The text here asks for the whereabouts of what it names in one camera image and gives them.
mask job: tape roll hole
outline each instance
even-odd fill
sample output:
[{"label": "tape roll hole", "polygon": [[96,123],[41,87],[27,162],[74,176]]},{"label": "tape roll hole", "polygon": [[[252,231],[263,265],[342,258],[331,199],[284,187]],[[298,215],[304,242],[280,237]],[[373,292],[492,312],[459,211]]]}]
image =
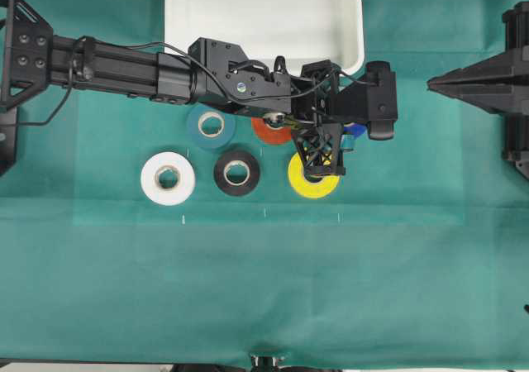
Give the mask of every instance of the tape roll hole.
[{"label": "tape roll hole", "polygon": [[198,119],[198,130],[208,138],[219,136],[224,131],[224,118],[216,112],[205,112]]},{"label": "tape roll hole", "polygon": [[282,130],[282,129],[283,129],[282,126],[271,126],[268,122],[264,122],[264,124],[265,124],[270,130],[279,131],[279,130]]},{"label": "tape roll hole", "polygon": [[158,169],[156,173],[156,184],[163,190],[171,190],[179,185],[180,172],[169,165]]},{"label": "tape roll hole", "polygon": [[250,179],[250,167],[244,161],[232,161],[224,167],[224,179],[231,186],[242,186]]},{"label": "tape roll hole", "polygon": [[305,170],[303,171],[303,177],[310,184],[319,184],[323,180],[323,178],[305,174]]}]

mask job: tape roll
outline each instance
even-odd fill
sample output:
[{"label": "tape roll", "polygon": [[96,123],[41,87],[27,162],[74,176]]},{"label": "tape roll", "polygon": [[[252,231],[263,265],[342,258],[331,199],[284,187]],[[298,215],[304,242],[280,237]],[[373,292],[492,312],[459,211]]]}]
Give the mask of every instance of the tape roll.
[{"label": "tape roll", "polygon": [[251,126],[259,139],[268,145],[282,145],[292,139],[290,128],[273,128],[262,118],[252,118]]},{"label": "tape roll", "polygon": [[[175,176],[176,184],[165,188],[160,177],[167,171]],[[160,205],[177,205],[191,196],[195,189],[195,171],[183,157],[177,153],[165,152],[153,155],[141,170],[141,188],[153,202]]]},{"label": "tape roll", "polygon": [[[204,131],[203,124],[210,118],[216,118],[220,122],[220,129],[216,133]],[[229,143],[235,135],[236,119],[212,107],[198,104],[188,115],[187,128],[195,144],[203,149],[217,149]]]},{"label": "tape roll", "polygon": [[354,136],[355,138],[360,138],[367,131],[366,126],[361,124],[356,124],[355,122],[344,126],[344,133]]},{"label": "tape roll", "polygon": [[[240,166],[245,171],[245,176],[241,180],[234,180],[230,176],[230,170],[235,166]],[[259,183],[259,163],[247,151],[228,151],[215,164],[213,178],[218,188],[229,196],[245,196],[252,192]]]},{"label": "tape roll", "polygon": [[290,186],[300,196],[312,199],[324,198],[336,189],[340,182],[340,177],[324,176],[315,180],[318,181],[313,183],[305,178],[303,163],[296,153],[288,164],[288,181]]},{"label": "tape roll", "polygon": [[340,148],[345,152],[350,152],[355,150],[355,136],[350,134],[344,134],[341,136]]}]

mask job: yellow tape roll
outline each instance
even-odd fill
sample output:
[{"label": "yellow tape roll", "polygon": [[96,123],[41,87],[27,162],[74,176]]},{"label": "yellow tape roll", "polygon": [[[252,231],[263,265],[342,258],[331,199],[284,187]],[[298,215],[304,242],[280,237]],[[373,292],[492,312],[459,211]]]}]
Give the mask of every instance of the yellow tape roll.
[{"label": "yellow tape roll", "polygon": [[290,186],[302,197],[324,198],[331,194],[340,182],[339,176],[325,176],[317,183],[309,182],[303,174],[303,163],[296,153],[288,164]]}]

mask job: white tape roll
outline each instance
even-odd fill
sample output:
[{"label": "white tape roll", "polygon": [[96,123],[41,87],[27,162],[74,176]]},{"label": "white tape roll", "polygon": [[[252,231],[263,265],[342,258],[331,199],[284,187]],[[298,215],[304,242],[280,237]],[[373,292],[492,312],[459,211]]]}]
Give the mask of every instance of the white tape roll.
[{"label": "white tape roll", "polygon": [[[160,176],[168,170],[173,171],[177,179],[172,188],[164,188],[160,183]],[[195,171],[189,161],[170,151],[152,156],[141,170],[143,193],[160,205],[183,203],[193,193],[195,183]]]}]

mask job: blue tape roll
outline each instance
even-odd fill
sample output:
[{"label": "blue tape roll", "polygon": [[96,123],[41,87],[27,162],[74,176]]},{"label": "blue tape roll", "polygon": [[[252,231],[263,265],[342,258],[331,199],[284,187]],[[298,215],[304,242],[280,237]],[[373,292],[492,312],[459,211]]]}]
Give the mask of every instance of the blue tape roll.
[{"label": "blue tape roll", "polygon": [[351,134],[344,134],[341,136],[340,148],[344,152],[353,151],[355,149],[355,137]]},{"label": "blue tape roll", "polygon": [[[208,135],[201,126],[208,118],[221,121],[221,130],[217,134]],[[235,135],[236,120],[232,115],[219,112],[217,109],[202,104],[196,105],[188,115],[188,134],[203,149],[216,149],[226,145]]]},{"label": "blue tape roll", "polygon": [[360,124],[351,124],[350,126],[344,126],[344,132],[346,134],[352,135],[355,138],[360,138],[367,131],[366,126]]}]

